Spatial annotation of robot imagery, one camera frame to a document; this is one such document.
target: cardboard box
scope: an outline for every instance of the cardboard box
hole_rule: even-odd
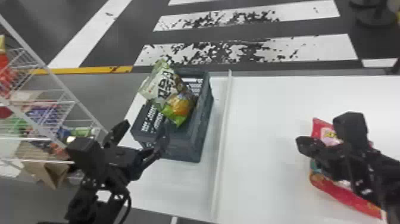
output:
[[[53,160],[48,153],[29,142],[21,141],[15,154],[18,158],[32,160]],[[69,165],[51,162],[22,162],[24,170],[35,175],[52,189],[57,189],[67,176]]]

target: gray floor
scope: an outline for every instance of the gray floor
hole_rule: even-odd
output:
[[[104,74],[59,76],[78,99],[107,128],[124,119],[145,74]],[[46,77],[34,77],[30,84],[43,83]],[[63,222],[67,204],[75,188],[64,185],[53,191],[41,184],[0,178],[0,223],[34,224],[38,221]],[[132,209],[126,224],[165,224],[171,217]],[[180,224],[201,222],[180,219]]]

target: green snack bag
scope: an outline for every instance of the green snack bag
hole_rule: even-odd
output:
[[[179,127],[190,115],[197,97],[164,60],[158,60],[150,76],[139,88],[163,115]]]

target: chip bag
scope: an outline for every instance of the chip bag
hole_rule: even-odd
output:
[[[333,125],[323,120],[314,118],[312,120],[312,138],[320,139],[327,146],[333,146],[342,143],[342,140],[336,136]],[[310,182],[311,184],[328,193],[342,204],[350,206],[364,214],[382,219],[380,208],[373,203],[353,194],[351,184],[348,181],[332,181],[323,175],[321,169],[316,165],[315,160],[310,162]]]
[[[197,96],[164,60],[155,63],[139,93],[177,127],[189,117],[197,100]]]

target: red snack bag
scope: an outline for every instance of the red snack bag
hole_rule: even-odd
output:
[[[337,145],[342,142],[337,138],[333,125],[317,118],[313,118],[312,120],[311,137],[320,139],[328,146]],[[315,166],[314,160],[311,160],[310,182],[314,187],[328,193],[342,204],[350,206],[364,214],[382,219],[378,206],[353,194],[349,183],[343,184],[325,177]]]
[[[12,81],[15,77],[14,72],[7,67],[9,62],[5,50],[5,37],[4,35],[0,35],[0,95],[6,98],[10,97],[8,93],[12,88]]]

